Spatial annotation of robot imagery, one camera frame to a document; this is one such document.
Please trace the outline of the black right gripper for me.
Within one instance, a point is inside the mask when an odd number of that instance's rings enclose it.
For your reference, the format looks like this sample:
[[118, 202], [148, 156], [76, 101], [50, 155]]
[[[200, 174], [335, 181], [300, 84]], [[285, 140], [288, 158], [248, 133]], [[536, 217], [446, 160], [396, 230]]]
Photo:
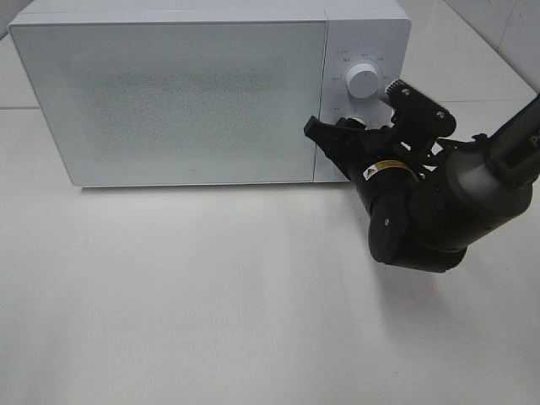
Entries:
[[341, 117], [335, 125], [311, 116], [304, 134], [343, 171], [358, 192], [368, 215], [388, 193], [402, 192], [419, 184], [410, 165], [385, 147], [392, 138], [389, 126], [360, 130], [347, 126]]

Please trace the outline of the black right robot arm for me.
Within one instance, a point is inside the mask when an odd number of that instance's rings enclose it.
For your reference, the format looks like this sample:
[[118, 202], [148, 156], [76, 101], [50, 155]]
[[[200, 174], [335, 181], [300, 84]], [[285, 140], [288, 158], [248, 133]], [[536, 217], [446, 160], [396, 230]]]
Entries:
[[443, 273], [467, 248], [523, 214], [539, 176], [539, 102], [494, 134], [456, 141], [454, 116], [401, 81], [390, 85], [391, 124], [311, 118], [305, 135], [355, 185], [381, 263]]

